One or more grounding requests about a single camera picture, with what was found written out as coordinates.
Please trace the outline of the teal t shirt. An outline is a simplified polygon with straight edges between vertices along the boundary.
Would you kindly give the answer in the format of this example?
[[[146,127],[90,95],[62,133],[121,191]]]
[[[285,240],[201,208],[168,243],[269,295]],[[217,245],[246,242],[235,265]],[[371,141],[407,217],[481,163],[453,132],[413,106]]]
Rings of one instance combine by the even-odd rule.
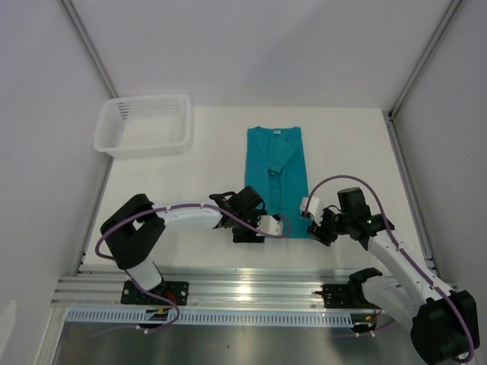
[[[299,127],[247,130],[244,184],[262,197],[269,214],[289,220],[291,239],[307,238],[307,221],[301,217],[300,205],[309,190]]]

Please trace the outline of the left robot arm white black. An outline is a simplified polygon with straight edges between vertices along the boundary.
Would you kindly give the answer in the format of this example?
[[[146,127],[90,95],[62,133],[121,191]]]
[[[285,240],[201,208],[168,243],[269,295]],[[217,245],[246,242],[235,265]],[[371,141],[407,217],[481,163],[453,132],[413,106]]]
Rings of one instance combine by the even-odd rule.
[[[150,253],[164,232],[188,228],[229,228],[235,243],[261,243],[266,233],[279,232],[250,186],[238,193],[211,194],[198,203],[168,205],[161,211],[147,195],[137,194],[102,224],[100,232],[117,267],[138,285],[138,295],[156,304],[164,298],[165,286]]]

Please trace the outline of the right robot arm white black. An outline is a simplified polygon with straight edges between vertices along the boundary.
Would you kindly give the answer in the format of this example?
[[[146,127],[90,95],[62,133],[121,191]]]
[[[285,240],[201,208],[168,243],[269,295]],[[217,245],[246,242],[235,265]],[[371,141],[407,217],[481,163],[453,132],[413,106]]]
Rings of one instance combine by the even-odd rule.
[[[454,290],[424,262],[415,260],[385,214],[371,213],[360,188],[343,189],[337,195],[337,213],[321,208],[318,198],[302,199],[301,214],[311,221],[310,237],[330,246],[339,236],[349,236],[396,280],[391,284],[376,268],[357,271],[349,277],[349,301],[359,307],[370,303],[384,309],[409,333],[417,354],[427,364],[469,362],[480,345],[473,296],[466,290]]]

